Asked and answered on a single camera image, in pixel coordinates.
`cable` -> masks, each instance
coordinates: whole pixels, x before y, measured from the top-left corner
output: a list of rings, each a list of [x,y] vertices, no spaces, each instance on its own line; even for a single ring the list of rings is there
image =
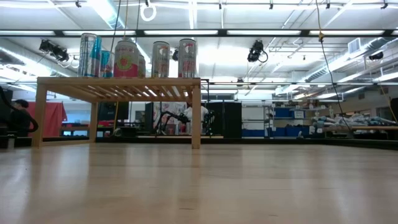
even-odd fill
[[[118,21],[119,21],[119,13],[120,13],[120,5],[121,5],[121,3],[122,3],[122,0],[119,0],[118,14],[116,16],[116,23],[114,25],[114,32],[113,32],[113,37],[112,37],[111,52],[113,51],[114,37],[116,36],[116,29],[118,28]]]
[[[125,19],[125,25],[124,25],[124,35],[123,37],[126,38],[126,29],[127,29],[127,16],[129,14],[129,0],[127,0],[127,6],[126,6],[126,19]]]
[[[394,111],[392,110],[392,107],[391,107],[391,101],[390,101],[390,99],[388,98],[388,96],[387,96],[386,93],[384,92],[384,89],[383,89],[383,87],[382,87],[381,85],[380,85],[380,89],[381,89],[381,91],[383,92],[384,97],[386,97],[388,107],[390,107],[391,114],[392,114],[392,116],[394,117],[394,120],[396,121],[396,124],[398,124],[398,120],[397,120],[397,118],[396,118],[396,115],[394,114]]]
[[[331,74],[331,71],[330,71],[330,69],[329,69],[328,59],[327,59],[327,57],[326,57],[325,48],[323,47],[323,36],[324,36],[324,35],[322,34],[321,19],[320,19],[320,13],[319,13],[318,0],[315,0],[315,3],[317,4],[318,26],[319,26],[319,42],[321,42],[323,56],[324,56],[324,58],[325,58],[326,66],[327,66],[327,68],[328,68],[328,71],[329,71],[329,74],[330,74],[330,78],[331,78],[331,84],[333,85],[333,89],[334,89],[335,92],[336,92],[338,107],[340,108],[340,111],[341,111],[341,118],[343,119],[343,121],[344,121],[345,125],[347,126],[348,130],[352,133],[352,129],[349,127],[347,121],[344,119],[343,109],[342,109],[341,103],[340,103],[340,97],[338,96],[338,92],[337,92],[335,83],[334,83],[334,81],[333,81],[333,75]]]
[[[45,53],[45,55],[43,55],[43,56],[40,58],[40,60],[37,61],[36,64],[38,64],[39,62],[41,62],[41,61],[43,60],[43,58],[44,58],[47,54],[48,54],[48,52]],[[15,85],[19,80],[21,80],[21,78],[22,78],[22,77],[18,78],[15,82],[9,84],[7,90],[9,90],[9,89],[11,88],[11,86]]]

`aluminum can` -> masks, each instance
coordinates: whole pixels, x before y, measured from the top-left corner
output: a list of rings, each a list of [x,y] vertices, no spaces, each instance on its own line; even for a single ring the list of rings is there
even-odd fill
[[[145,78],[146,74],[146,62],[142,55],[138,56],[138,78]]]
[[[182,39],[178,50],[178,77],[195,78],[196,73],[197,42],[192,39]]]
[[[114,77],[138,77],[137,45],[131,39],[118,42],[114,55]]]
[[[163,41],[154,42],[152,49],[152,78],[169,77],[170,45]]]
[[[99,77],[102,39],[95,34],[82,34],[80,39],[79,77]]]
[[[114,54],[107,50],[101,51],[101,70],[99,73],[100,77],[113,77],[113,63]]]

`spotlight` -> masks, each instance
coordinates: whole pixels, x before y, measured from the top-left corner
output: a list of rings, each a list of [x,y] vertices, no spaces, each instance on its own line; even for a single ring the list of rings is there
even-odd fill
[[[267,56],[265,61],[260,60],[261,54],[264,53]],[[248,55],[248,62],[262,62],[265,63],[268,61],[268,55],[264,51],[264,44],[262,44],[262,40],[256,40],[253,44],[252,48],[250,48],[249,55]]]
[[[237,83],[242,83],[243,82],[243,78],[238,78],[238,80],[236,81]]]
[[[377,53],[377,54],[372,54],[372,55],[370,55],[370,56],[369,56],[369,59],[370,59],[370,60],[380,60],[380,59],[383,58],[383,56],[384,56],[383,52],[379,52],[379,53]]]
[[[178,61],[178,47],[175,48],[172,59],[176,62]]]
[[[62,49],[59,46],[50,43],[48,40],[42,40],[39,50],[55,57],[57,61],[67,62],[69,60],[69,55],[66,49]]]

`shelf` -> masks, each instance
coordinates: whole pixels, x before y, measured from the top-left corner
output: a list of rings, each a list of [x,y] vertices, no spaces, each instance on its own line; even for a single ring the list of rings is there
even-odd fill
[[[32,146],[43,144],[43,127],[47,91],[91,103],[90,136],[87,141],[52,142],[54,144],[86,144],[96,141],[99,102],[171,101],[192,102],[192,149],[200,148],[200,78],[93,78],[39,77],[37,78],[35,120],[38,130]]]
[[[199,78],[91,78],[39,77],[37,83],[56,92],[88,102],[191,101]]]

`fluorescent light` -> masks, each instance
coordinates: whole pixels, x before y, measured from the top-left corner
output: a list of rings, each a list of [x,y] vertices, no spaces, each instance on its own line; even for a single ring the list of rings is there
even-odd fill
[[[387,75],[380,76],[379,78],[375,78],[372,81],[373,82],[382,82],[382,81],[390,80],[390,79],[393,79],[393,78],[398,78],[398,72],[394,72],[394,73],[390,73],[390,74],[387,74]]]
[[[11,86],[11,87],[18,88],[18,89],[21,89],[21,90],[31,91],[31,92],[34,92],[34,93],[36,92],[36,89],[34,89],[34,88],[30,87],[30,86],[27,86],[27,85],[10,85],[10,84],[8,84],[7,86]]]
[[[380,35],[384,30],[323,30],[324,35]],[[319,30],[311,30],[310,35],[319,35]]]
[[[145,35],[217,35],[218,30],[145,30]]]
[[[320,96],[317,96],[317,99],[325,99],[325,98],[330,98],[333,96],[336,96],[336,93],[325,93]]]
[[[228,35],[300,35],[300,30],[228,30]]]
[[[353,88],[352,90],[348,90],[348,91],[345,91],[344,93],[353,93],[353,92],[355,92],[355,91],[358,91],[358,90],[362,90],[364,87],[358,87],[358,88]]]
[[[350,81],[350,80],[353,80],[354,78],[356,78],[356,77],[359,77],[359,76],[361,76],[361,74],[354,74],[354,75],[350,75],[350,76],[347,76],[347,77],[345,77],[345,78],[342,78],[341,80],[338,80],[337,82],[339,83],[339,82],[347,82],[347,81]]]
[[[55,35],[54,31],[40,30],[0,30],[0,35]]]
[[[68,30],[63,31],[64,35],[82,35],[84,33],[96,34],[96,35],[113,35],[114,30]],[[136,31],[127,30],[126,35],[135,35]],[[116,35],[124,35],[124,30],[117,30]]]

